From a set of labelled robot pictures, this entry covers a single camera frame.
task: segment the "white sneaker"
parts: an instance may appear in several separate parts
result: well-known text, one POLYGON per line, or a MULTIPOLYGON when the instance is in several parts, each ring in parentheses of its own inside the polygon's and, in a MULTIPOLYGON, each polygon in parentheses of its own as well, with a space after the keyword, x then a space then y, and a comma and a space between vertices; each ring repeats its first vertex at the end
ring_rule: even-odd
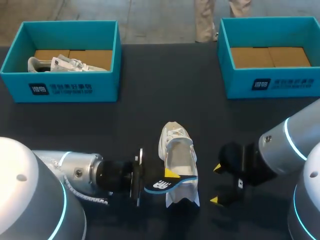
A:
MULTIPOLYGON (((158 154, 164 161, 165 168, 178 175, 198 176, 197 156, 193 141, 187 131, 177 122, 168 122, 162 129, 158 154)), ((200 206, 198 195, 198 178, 185 181, 174 190, 166 193, 165 204, 168 208, 187 198, 200 206)))
POLYGON ((51 61, 39 60, 35 57, 30 57, 28 60, 28 72, 105 72, 107 70, 90 66, 82 63, 77 59, 70 59, 63 55, 53 57, 51 61))
POLYGON ((80 60, 70 59, 63 55, 53 57, 51 61, 51 72, 106 72, 107 70, 87 65, 80 60))
POLYGON ((28 72, 38 73, 38 72, 50 72, 51 61, 38 60, 34 56, 30 57, 28 60, 28 72))
POLYGON ((219 33, 216 32, 216 33, 214 34, 214 36, 213 36, 213 41, 214 41, 214 42, 217 42, 217 41, 218 41, 218 36, 219 36, 219 33))

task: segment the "beige pants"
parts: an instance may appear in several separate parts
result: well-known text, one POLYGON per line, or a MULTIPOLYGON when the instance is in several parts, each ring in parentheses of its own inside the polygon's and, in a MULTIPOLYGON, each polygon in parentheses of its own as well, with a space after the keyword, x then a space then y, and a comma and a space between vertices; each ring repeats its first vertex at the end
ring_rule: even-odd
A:
MULTIPOLYGON (((216 34, 214 9, 216 0, 194 0, 195 40, 209 42, 216 34)), ((247 17, 250 14, 251 0, 229 0, 231 17, 247 17)))

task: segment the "dark tabletop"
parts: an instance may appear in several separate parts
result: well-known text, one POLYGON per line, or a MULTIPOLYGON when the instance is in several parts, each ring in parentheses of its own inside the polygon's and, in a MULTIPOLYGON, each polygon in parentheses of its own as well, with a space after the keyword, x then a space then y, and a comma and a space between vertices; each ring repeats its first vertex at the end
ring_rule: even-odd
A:
MULTIPOLYGON (((135 209, 83 203, 88 240, 287 240, 287 212, 297 174, 267 182, 251 199, 221 209, 210 203, 228 175, 213 173, 220 147, 250 143, 315 98, 227 100, 216 44, 123 45, 117 103, 15 104, 0 81, 0 136, 35 150, 100 153, 123 159, 143 148, 147 165, 163 164, 158 141, 176 121, 194 141, 201 207, 169 209, 144 193, 135 209)), ((8 48, 0 48, 0 65, 8 48)))

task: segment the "shoe insole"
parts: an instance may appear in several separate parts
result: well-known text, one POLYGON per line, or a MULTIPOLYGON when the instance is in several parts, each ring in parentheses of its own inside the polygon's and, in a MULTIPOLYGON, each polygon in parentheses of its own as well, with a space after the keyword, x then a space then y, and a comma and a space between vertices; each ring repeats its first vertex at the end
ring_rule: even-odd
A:
POLYGON ((43 73, 43 72, 50 72, 51 68, 49 66, 41 66, 36 69, 38 73, 43 73))
POLYGON ((190 152, 190 146, 175 142, 168 151, 167 167, 179 175, 196 175, 195 163, 190 152))

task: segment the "teal box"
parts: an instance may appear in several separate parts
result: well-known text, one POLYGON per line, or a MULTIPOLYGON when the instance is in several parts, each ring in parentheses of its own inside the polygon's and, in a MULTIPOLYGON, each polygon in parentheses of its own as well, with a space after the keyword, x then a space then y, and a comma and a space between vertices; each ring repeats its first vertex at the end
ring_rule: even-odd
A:
POLYGON ((117 21, 23 22, 0 74, 16 103, 115 102, 121 71, 117 21), (109 72, 28 72, 36 50, 112 50, 109 72))
POLYGON ((223 18, 217 54, 228 99, 320 96, 320 26, 314 17, 223 18), (312 67, 235 68, 230 48, 303 47, 312 67))

